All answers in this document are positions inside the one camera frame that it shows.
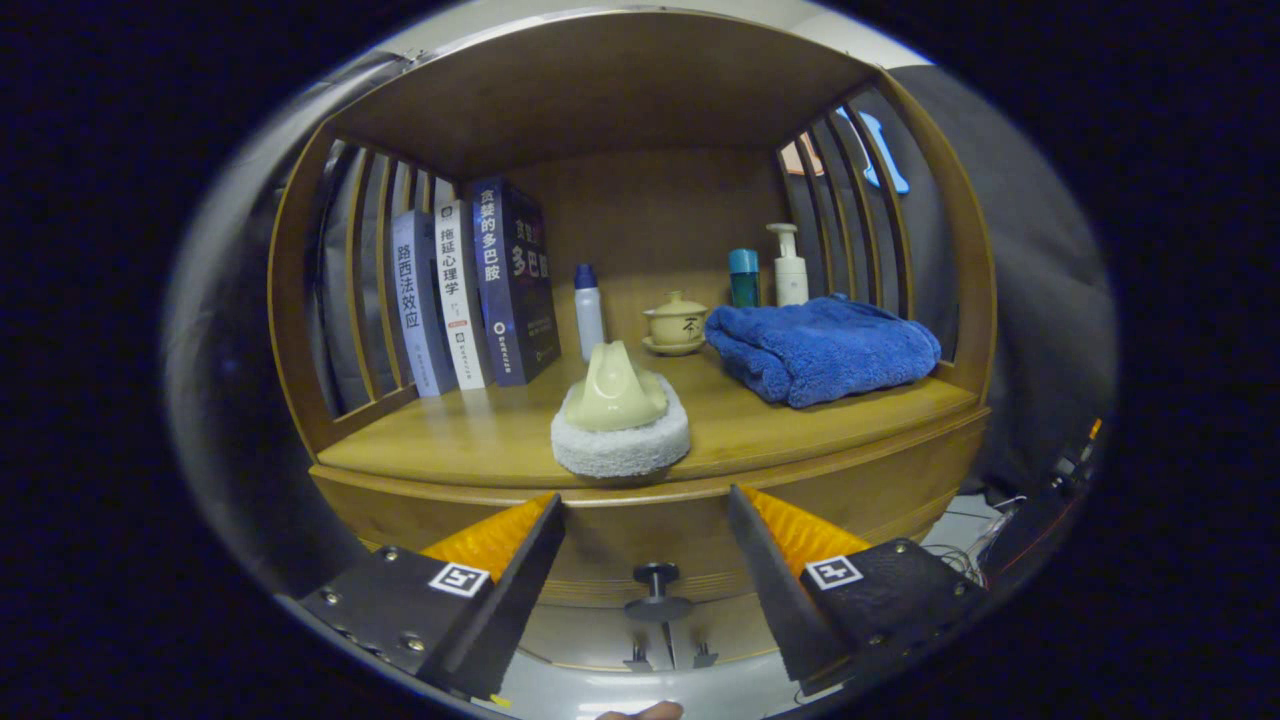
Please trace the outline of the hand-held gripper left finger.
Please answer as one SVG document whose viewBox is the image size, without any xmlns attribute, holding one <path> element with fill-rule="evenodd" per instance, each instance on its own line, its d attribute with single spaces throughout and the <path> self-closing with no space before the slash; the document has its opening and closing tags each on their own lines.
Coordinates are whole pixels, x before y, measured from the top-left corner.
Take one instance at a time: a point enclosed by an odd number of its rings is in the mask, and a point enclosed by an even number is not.
<svg viewBox="0 0 1280 720">
<path fill-rule="evenodd" d="M 564 538 L 545 493 L 413 551 L 383 546 L 300 600 L 320 624 L 442 691 L 499 693 Z"/>
</svg>

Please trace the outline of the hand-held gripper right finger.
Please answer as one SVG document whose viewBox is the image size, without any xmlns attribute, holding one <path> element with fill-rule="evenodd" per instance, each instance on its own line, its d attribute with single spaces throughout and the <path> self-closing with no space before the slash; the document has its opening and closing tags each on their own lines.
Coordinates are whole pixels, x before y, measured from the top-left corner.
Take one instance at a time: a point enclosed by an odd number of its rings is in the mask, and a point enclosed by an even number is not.
<svg viewBox="0 0 1280 720">
<path fill-rule="evenodd" d="M 989 598 L 911 539 L 872 544 L 758 489 L 733 486 L 728 515 L 783 666 L 808 694 L 890 679 Z"/>
</svg>

